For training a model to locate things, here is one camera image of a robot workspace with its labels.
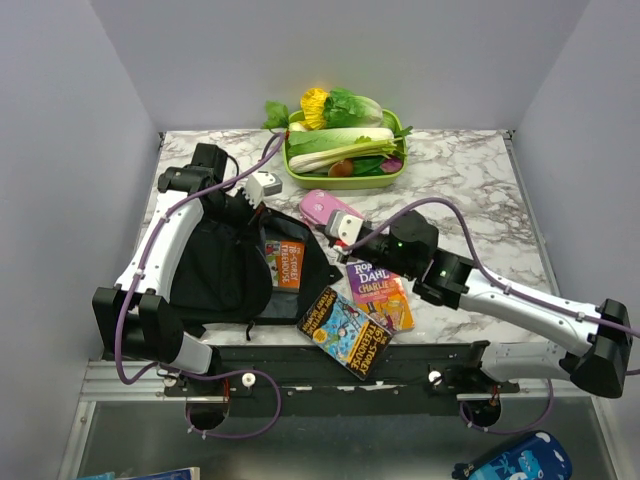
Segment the blue Treehouse book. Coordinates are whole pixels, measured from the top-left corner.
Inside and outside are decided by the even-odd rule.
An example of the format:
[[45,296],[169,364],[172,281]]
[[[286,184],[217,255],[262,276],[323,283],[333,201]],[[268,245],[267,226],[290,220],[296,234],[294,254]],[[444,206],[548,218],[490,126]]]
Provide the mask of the blue Treehouse book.
[[360,380],[366,380],[393,335],[355,303],[326,287],[297,329]]

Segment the orange 78-Storey Treehouse book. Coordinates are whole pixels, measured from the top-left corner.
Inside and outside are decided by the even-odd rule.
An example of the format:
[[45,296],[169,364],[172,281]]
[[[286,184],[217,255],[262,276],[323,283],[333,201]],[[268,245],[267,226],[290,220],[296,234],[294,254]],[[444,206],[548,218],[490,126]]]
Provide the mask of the orange 78-Storey Treehouse book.
[[301,273],[305,245],[289,240],[267,240],[266,261],[272,285],[277,291],[297,293],[301,286]]

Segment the black student backpack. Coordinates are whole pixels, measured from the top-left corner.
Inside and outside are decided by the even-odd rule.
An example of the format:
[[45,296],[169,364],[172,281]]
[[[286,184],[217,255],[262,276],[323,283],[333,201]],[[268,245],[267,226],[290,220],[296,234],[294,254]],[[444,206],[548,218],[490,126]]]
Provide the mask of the black student backpack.
[[[304,245],[298,291],[277,291],[266,242]],[[294,325],[323,290],[343,278],[302,221],[266,210],[245,231],[204,219],[194,229],[174,274],[170,306],[197,337],[210,324]]]

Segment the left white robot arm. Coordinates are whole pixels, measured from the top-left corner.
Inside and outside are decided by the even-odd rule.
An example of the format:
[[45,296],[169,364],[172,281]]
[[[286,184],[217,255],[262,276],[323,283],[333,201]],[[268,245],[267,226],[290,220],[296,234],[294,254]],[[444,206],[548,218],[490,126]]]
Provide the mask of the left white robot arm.
[[276,183],[263,167],[281,143],[272,137],[261,160],[230,179],[228,154],[212,144],[198,145],[189,164],[159,177],[141,244],[113,286],[92,299],[124,384],[137,380],[122,365],[131,357],[186,373],[201,395],[220,387],[220,354],[192,329],[220,315],[252,318],[269,301],[259,218],[265,191]]

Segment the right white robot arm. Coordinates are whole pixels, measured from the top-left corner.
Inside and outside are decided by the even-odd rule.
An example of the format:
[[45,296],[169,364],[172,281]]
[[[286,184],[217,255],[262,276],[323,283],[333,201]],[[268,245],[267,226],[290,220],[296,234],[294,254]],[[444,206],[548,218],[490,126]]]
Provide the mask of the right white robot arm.
[[488,343],[464,362],[460,379],[480,392],[494,381],[557,379],[604,398],[621,397],[633,344],[624,304],[581,303],[510,281],[479,261],[439,247],[439,231],[420,213],[395,216],[389,227],[335,210],[324,228],[332,247],[413,283],[423,301],[506,321],[538,342]]

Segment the pink pencil case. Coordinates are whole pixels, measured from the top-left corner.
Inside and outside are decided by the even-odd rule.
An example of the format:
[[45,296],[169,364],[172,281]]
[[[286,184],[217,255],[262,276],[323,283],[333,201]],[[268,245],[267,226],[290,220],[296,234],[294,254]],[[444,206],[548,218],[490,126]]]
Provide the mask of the pink pencil case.
[[362,215],[328,191],[315,189],[307,193],[299,202],[302,220],[314,230],[317,225],[326,225],[334,210],[362,218]]

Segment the Roald Dahl Charlie book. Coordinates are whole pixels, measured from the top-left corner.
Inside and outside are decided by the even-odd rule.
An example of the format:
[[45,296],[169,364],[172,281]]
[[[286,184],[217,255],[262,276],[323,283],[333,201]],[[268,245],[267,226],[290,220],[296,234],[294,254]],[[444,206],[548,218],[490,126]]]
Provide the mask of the Roald Dahl Charlie book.
[[348,264],[354,302],[392,333],[412,330],[415,321],[399,275],[368,262]]

